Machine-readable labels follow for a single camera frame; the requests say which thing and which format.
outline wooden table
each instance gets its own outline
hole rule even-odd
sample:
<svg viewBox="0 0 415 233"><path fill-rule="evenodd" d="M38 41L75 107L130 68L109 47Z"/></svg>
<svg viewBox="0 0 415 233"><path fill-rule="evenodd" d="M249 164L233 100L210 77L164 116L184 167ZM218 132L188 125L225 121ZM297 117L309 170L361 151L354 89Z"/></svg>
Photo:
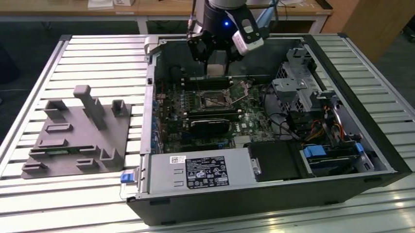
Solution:
<svg viewBox="0 0 415 233"><path fill-rule="evenodd" d="M136 21L141 34L148 34L146 21L188 20L192 0L136 0L132 6L89 11L87 0L0 0L0 21ZM312 21L309 33L318 33L330 10L314 0L277 8L278 20Z"/></svg>
<svg viewBox="0 0 415 233"><path fill-rule="evenodd" d="M374 63L415 14L415 0L328 0L322 33L344 32Z"/></svg>

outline table leg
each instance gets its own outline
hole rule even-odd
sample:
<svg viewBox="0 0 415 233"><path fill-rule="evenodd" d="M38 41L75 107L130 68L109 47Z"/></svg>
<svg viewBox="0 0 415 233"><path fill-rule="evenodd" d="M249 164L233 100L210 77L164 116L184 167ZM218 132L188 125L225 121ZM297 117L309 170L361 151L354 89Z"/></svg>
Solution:
<svg viewBox="0 0 415 233"><path fill-rule="evenodd" d="M42 25L45 31L50 31L50 29L51 29L51 23L50 23L50 21L47 21L47 22L41 22L41 25Z"/></svg>
<svg viewBox="0 0 415 233"><path fill-rule="evenodd" d="M137 25L140 34L148 34L146 21L148 21L146 16L137 16Z"/></svg>
<svg viewBox="0 0 415 233"><path fill-rule="evenodd" d="M322 26L325 24L326 16L316 16L316 20L313 21L310 28L309 28L309 34L318 34L321 32Z"/></svg>

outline metal rail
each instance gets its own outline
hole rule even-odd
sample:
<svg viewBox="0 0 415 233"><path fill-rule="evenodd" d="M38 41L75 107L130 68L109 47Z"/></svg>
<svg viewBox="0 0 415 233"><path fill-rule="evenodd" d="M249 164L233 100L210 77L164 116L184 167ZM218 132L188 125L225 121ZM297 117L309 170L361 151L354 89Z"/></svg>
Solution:
<svg viewBox="0 0 415 233"><path fill-rule="evenodd" d="M58 43L0 147L1 232L386 232L415 227L415 176L374 188L345 203L149 227L119 199L119 172L22 180L21 166L46 115L47 99L81 105L78 84L102 104L133 105L125 168L138 166L142 125L144 35L73 36ZM314 39L410 169L415 170L415 112L348 39Z"/></svg>

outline power supply label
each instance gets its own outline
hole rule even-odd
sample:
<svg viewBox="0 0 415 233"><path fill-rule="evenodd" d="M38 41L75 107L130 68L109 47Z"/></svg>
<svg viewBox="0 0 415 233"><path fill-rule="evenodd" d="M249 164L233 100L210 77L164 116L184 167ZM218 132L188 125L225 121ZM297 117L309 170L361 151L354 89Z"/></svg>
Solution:
<svg viewBox="0 0 415 233"><path fill-rule="evenodd" d="M229 185L224 156L186 159L185 179L189 189Z"/></svg>

